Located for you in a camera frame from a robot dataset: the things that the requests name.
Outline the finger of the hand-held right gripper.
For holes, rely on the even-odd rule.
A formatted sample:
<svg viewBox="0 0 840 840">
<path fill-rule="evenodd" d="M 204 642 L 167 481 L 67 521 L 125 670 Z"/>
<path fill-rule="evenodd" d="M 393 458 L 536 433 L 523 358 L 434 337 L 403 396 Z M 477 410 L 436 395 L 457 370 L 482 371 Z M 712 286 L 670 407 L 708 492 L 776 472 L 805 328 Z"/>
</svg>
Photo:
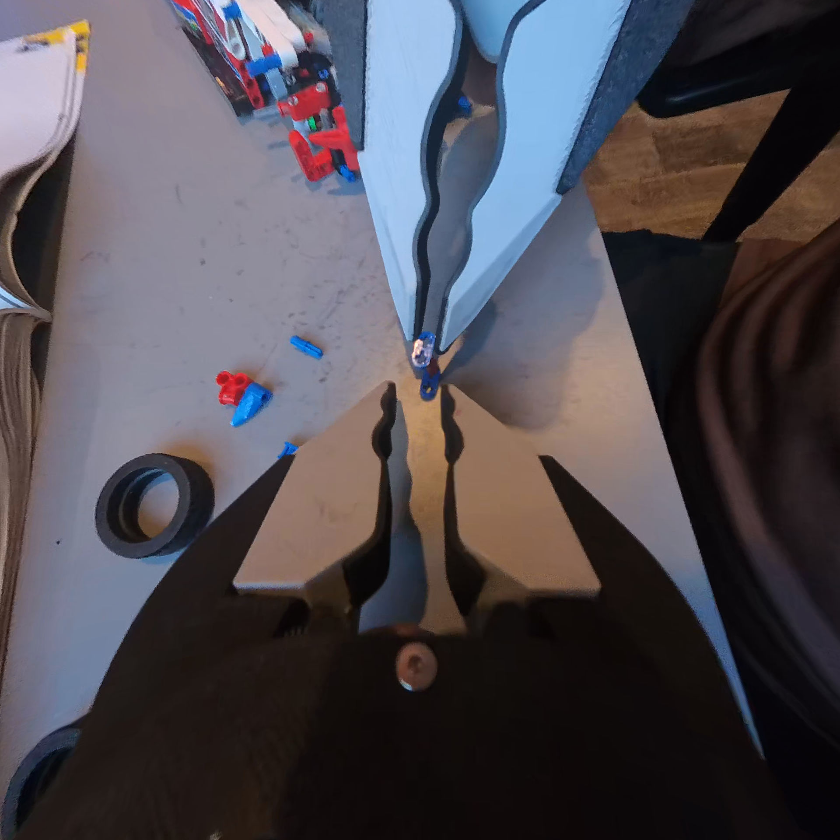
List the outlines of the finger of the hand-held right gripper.
<svg viewBox="0 0 840 840">
<path fill-rule="evenodd" d="M 497 64 L 497 149 L 469 207 L 469 252 L 444 295 L 440 351 L 474 321 L 560 204 L 560 176 L 629 5 L 527 2 L 513 15 Z"/>
<path fill-rule="evenodd" d="M 412 342 L 424 320 L 424 249 L 438 200 L 433 124 L 455 75 L 463 18 L 449 1 L 372 1 L 364 35 L 360 170 L 396 316 Z"/>
</svg>

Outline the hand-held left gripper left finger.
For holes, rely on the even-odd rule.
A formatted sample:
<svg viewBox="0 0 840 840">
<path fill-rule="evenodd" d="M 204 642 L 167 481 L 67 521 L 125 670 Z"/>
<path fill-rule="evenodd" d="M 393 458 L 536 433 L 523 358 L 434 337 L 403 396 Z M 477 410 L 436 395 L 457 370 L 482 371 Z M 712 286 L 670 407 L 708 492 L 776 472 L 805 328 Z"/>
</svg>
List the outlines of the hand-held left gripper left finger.
<svg viewBox="0 0 840 840">
<path fill-rule="evenodd" d="M 239 594 L 358 610 L 389 571 L 387 461 L 396 385 L 384 381 L 291 458 L 235 578 Z"/>
</svg>

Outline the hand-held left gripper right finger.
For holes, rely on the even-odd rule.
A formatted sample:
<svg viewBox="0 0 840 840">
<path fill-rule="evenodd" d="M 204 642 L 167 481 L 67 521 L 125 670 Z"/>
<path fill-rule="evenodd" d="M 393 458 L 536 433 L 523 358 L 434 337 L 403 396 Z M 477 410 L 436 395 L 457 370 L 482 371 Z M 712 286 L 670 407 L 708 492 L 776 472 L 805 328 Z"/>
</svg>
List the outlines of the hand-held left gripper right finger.
<svg viewBox="0 0 840 840">
<path fill-rule="evenodd" d="M 445 570 L 459 614 L 595 599 L 602 584 L 535 448 L 459 388 L 439 397 Z"/>
</svg>

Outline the toy brick car model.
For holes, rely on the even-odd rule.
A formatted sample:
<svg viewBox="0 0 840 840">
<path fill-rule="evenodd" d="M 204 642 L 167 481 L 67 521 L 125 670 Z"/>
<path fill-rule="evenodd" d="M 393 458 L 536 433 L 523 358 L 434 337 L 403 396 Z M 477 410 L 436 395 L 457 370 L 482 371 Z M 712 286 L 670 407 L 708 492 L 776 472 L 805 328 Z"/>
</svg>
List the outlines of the toy brick car model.
<svg viewBox="0 0 840 840">
<path fill-rule="evenodd" d="M 309 182 L 361 178 L 329 35 L 314 2 L 170 1 L 184 36 L 239 119 L 271 109 Z"/>
</svg>

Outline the thick building instruction booklet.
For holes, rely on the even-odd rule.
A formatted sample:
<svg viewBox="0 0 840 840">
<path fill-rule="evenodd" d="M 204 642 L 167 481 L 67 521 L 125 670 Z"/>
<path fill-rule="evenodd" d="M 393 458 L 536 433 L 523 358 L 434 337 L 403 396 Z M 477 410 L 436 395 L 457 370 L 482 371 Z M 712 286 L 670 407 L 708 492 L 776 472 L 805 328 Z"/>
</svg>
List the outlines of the thick building instruction booklet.
<svg viewBox="0 0 840 840">
<path fill-rule="evenodd" d="M 51 322 L 20 276 L 14 233 L 31 193 L 75 133 L 88 66 L 82 20 L 1 45 L 1 661 L 5 665 L 25 533 L 40 388 L 37 327 Z"/>
</svg>

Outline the grey desk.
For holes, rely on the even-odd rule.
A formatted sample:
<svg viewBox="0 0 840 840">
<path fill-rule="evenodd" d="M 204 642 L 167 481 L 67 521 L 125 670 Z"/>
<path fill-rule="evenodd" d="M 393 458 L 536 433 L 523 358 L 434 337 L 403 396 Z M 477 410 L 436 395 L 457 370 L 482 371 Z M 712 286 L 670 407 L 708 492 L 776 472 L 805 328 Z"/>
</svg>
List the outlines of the grey desk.
<svg viewBox="0 0 840 840">
<path fill-rule="evenodd" d="M 172 559 L 100 542 L 98 495 L 129 459 L 185 456 L 223 511 L 282 445 L 396 384 L 394 546 L 372 628 L 463 623 L 445 579 L 444 435 L 405 354 L 366 197 L 308 187 L 277 123 L 242 125 L 165 2 L 2 2 L 2 39 L 86 18 L 90 59 L 2 696 L 2 793 L 84 715 Z M 671 576 L 747 697 L 700 559 L 585 187 L 564 197 L 474 322 L 446 382 L 551 455 Z M 290 345 L 297 335 L 321 360 Z M 272 393 L 241 427 L 220 371 Z"/>
</svg>

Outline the blue wedge brick piece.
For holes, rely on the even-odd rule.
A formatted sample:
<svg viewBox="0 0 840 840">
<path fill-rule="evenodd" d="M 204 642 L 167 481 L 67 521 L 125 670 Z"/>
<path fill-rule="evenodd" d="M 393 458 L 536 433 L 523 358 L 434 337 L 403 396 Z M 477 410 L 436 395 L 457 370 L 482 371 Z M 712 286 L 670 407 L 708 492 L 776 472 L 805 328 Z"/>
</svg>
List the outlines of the blue wedge brick piece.
<svg viewBox="0 0 840 840">
<path fill-rule="evenodd" d="M 230 420 L 231 427 L 241 427 L 261 412 L 271 401 L 272 393 L 256 382 L 248 384 Z"/>
</svg>

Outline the person's dark trousers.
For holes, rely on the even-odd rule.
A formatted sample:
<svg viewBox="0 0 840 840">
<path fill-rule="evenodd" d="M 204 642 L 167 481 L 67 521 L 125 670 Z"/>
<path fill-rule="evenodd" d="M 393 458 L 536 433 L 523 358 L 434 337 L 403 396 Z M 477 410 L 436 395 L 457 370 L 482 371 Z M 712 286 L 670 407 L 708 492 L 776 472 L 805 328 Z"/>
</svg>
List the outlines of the person's dark trousers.
<svg viewBox="0 0 840 840">
<path fill-rule="evenodd" d="M 706 462 L 697 358 L 742 245 L 649 229 L 603 240 L 666 444 L 681 461 Z"/>
</svg>

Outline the black office chair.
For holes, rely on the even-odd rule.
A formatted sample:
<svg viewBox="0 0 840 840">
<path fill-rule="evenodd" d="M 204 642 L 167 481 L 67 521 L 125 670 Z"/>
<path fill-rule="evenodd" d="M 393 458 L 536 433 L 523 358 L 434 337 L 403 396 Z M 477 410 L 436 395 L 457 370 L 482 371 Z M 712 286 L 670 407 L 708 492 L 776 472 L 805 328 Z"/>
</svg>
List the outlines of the black office chair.
<svg viewBox="0 0 840 840">
<path fill-rule="evenodd" d="M 778 91 L 784 101 L 703 239 L 735 241 L 839 128 L 839 2 L 699 1 L 637 96 L 656 119 Z"/>
</svg>

